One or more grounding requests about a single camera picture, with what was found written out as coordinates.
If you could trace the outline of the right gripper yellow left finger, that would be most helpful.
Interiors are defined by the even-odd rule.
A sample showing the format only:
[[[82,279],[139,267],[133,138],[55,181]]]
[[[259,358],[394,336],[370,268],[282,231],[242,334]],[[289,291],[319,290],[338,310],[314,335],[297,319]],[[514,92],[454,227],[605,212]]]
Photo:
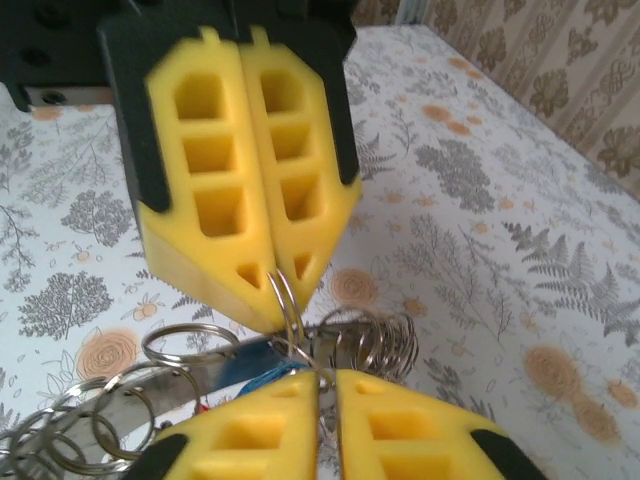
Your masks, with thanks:
[[[132,480],[316,480],[318,381],[287,376],[163,430]]]

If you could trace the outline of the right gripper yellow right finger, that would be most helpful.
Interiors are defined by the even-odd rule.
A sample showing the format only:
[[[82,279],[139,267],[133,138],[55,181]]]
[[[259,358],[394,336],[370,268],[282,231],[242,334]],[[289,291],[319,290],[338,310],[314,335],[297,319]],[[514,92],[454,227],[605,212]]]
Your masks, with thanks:
[[[488,418],[354,370],[337,372],[342,480],[548,480]]]

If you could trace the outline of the brass key with blue tag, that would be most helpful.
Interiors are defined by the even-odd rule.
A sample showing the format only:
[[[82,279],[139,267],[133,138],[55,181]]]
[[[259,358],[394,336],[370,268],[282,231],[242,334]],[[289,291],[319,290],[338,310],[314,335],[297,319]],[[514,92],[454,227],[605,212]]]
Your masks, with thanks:
[[[307,364],[287,359],[269,346],[247,347],[225,362],[214,390],[243,383],[236,395],[241,397],[287,375],[310,369]]]

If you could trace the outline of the aluminium frame post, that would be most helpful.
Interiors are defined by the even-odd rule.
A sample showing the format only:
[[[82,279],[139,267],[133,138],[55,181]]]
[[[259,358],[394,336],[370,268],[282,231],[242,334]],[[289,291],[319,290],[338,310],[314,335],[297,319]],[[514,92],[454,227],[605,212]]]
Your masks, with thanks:
[[[395,18],[396,25],[421,24],[431,0],[400,0]]]

